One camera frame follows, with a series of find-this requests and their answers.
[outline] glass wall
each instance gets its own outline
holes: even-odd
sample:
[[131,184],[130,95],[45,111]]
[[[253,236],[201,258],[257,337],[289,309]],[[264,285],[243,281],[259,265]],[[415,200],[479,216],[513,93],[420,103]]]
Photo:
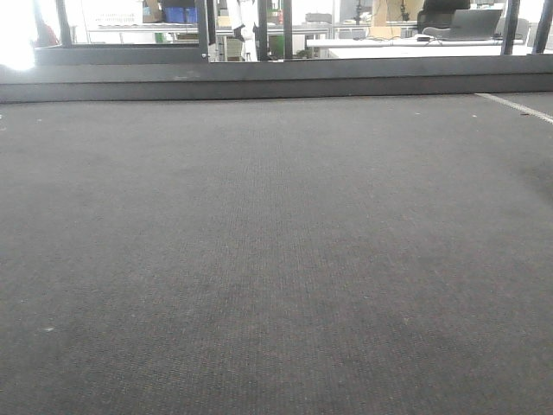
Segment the glass wall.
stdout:
[[[236,30],[242,22],[237,23],[232,12],[237,0],[196,1],[65,0],[71,43],[197,46],[201,36],[197,5],[206,3],[214,33],[206,54],[209,61],[251,60],[245,53],[247,42]],[[284,58],[284,4],[267,0],[269,60]],[[291,4],[293,59],[305,60],[499,55],[507,1],[293,0]],[[513,54],[531,53],[542,9],[543,0],[521,0]],[[252,10],[257,27],[257,5]],[[55,0],[21,0],[17,19],[2,13],[0,20],[0,63],[11,60],[25,67],[32,61],[30,48],[60,45]],[[258,48],[259,33],[255,36]],[[545,53],[553,53],[551,34]]]

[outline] metal post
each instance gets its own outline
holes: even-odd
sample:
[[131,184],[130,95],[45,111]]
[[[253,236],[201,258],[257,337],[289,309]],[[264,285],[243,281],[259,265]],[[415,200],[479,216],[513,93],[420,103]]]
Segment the metal post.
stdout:
[[259,14],[259,27],[257,28],[257,39],[259,40],[259,60],[268,61],[269,51],[267,49],[267,0],[257,0],[257,12]]
[[217,43],[217,25],[215,20],[217,19],[217,4],[215,0],[207,0],[207,44],[209,46]]
[[518,9],[520,0],[508,0],[507,15],[505,16],[505,26],[503,27],[503,43],[501,44],[501,54],[512,54],[512,46],[515,42],[518,23]]
[[207,2],[206,0],[194,0],[198,20],[198,49],[201,59],[209,62],[209,34],[207,33]]
[[58,20],[60,21],[61,46],[70,47],[73,45],[73,39],[71,38],[71,28],[67,21],[65,0],[55,0],[55,7],[58,10]]
[[361,0],[357,0],[357,5],[355,6],[355,24],[359,26],[361,23]]
[[292,46],[292,0],[284,0],[283,3],[284,13],[284,59],[294,59],[294,50]]
[[543,0],[542,17],[537,25],[536,40],[532,48],[533,54],[542,54],[550,35],[551,20],[553,19],[553,0]]

